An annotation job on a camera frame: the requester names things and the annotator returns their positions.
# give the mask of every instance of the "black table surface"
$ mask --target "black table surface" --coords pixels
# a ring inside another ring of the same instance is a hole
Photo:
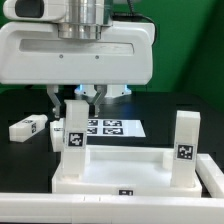
[[[0,105],[0,192],[51,192],[60,153],[52,150],[53,105],[46,91],[8,90],[0,94]],[[129,102],[102,105],[99,119],[141,120],[146,138],[88,137],[87,143],[172,148],[177,110],[200,112],[198,152],[209,153],[224,169],[224,114],[190,94],[134,92]],[[9,126],[32,114],[46,114],[46,128],[24,143],[10,142]]]

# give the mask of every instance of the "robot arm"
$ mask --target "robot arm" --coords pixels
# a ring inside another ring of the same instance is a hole
[[[155,26],[112,21],[112,7],[112,0],[7,0],[8,18],[48,23],[2,28],[0,82],[47,85],[57,117],[60,104],[52,86],[101,85],[94,98],[97,114],[105,85],[148,83]]]

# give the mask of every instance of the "qr-like code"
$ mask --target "qr-like code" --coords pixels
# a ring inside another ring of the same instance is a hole
[[[124,135],[124,131],[122,128],[104,128],[104,135]]]
[[[68,146],[69,147],[82,147],[83,146],[83,133],[69,133]]]
[[[134,191],[132,191],[132,190],[119,190],[119,195],[133,196],[134,195]]]
[[[63,128],[54,128],[54,131],[63,131]]]
[[[105,126],[105,127],[121,127],[122,121],[105,120],[105,121],[103,121],[103,126]]]
[[[88,135],[96,135],[97,134],[97,128],[90,128],[90,127],[88,127],[87,134]]]
[[[192,145],[178,145],[177,159],[193,160],[194,147]]]
[[[30,124],[32,122],[33,122],[32,120],[24,120],[22,123]]]
[[[88,126],[98,126],[98,120],[88,120]]]
[[[36,123],[32,124],[31,129],[32,129],[32,134],[35,133],[37,131],[37,124]]]

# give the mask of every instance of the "green wall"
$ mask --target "green wall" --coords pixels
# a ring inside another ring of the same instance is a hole
[[[3,2],[0,26],[7,22]],[[224,1],[142,0],[135,8],[155,21],[158,39],[153,46],[152,80],[132,89],[195,93],[224,111]],[[115,10],[128,11],[128,7],[115,6]]]

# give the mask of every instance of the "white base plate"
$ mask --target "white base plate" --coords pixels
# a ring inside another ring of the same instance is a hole
[[[170,187],[171,171],[163,168],[163,153],[171,149],[87,146],[90,163],[81,178],[63,177],[61,164],[53,179],[53,193],[129,196],[201,197],[194,188]]]

